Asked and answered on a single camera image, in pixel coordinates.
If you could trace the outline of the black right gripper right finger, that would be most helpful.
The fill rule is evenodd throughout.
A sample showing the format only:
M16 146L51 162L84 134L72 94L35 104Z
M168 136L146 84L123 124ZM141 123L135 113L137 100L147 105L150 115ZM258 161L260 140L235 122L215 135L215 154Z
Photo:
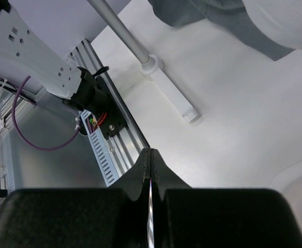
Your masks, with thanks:
M302 247L285 198L267 188L192 188L150 155L155 247Z

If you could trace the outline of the white shirt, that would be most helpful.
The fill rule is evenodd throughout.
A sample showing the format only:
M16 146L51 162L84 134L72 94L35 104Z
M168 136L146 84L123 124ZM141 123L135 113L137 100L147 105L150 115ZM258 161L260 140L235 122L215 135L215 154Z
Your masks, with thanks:
M254 25L274 42L302 49L302 1L243 1Z

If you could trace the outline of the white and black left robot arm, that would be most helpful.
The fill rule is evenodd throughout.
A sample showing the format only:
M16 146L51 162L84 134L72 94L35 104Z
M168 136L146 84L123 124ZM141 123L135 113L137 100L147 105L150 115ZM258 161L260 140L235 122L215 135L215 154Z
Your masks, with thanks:
M60 58L8 1L0 1L0 57L35 78L71 108L97 115L110 107L109 95L99 89L92 74Z

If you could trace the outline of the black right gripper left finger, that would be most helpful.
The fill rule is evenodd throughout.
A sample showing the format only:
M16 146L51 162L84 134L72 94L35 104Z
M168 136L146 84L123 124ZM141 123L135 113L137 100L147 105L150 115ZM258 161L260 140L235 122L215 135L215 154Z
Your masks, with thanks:
M0 208L0 247L148 247L150 152L108 188L14 191Z

